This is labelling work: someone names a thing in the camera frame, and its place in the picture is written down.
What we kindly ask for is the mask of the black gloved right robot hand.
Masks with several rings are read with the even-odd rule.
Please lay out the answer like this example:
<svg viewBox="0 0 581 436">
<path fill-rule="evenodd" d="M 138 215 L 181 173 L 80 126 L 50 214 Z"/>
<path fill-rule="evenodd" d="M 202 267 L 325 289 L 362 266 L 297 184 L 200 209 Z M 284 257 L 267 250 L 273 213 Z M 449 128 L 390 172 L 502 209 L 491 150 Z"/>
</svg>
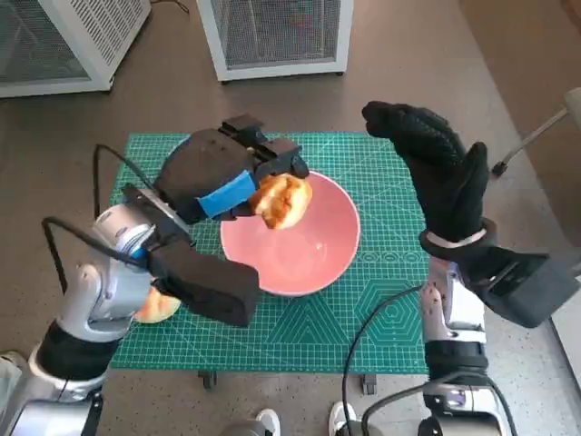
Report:
<svg viewBox="0 0 581 436">
<path fill-rule="evenodd" d="M 361 113 L 367 132 L 388 139 L 408 167 L 428 231 L 460 243 L 483 229 L 485 144 L 465 148 L 448 120 L 427 108 L 371 101 Z"/>
</svg>

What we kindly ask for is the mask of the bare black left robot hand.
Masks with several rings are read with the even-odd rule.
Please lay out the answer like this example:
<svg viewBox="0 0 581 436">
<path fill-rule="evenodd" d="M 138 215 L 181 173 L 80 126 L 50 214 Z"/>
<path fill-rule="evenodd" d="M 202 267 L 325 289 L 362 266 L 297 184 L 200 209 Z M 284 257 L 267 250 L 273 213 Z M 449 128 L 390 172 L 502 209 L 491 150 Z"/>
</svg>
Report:
<svg viewBox="0 0 581 436">
<path fill-rule="evenodd" d="M 243 114 L 190 134 L 164 161 L 155 190 L 187 224 L 253 215 L 250 199 L 267 177 L 310 174 L 301 146 L 267 138 L 262 126 Z"/>
</svg>

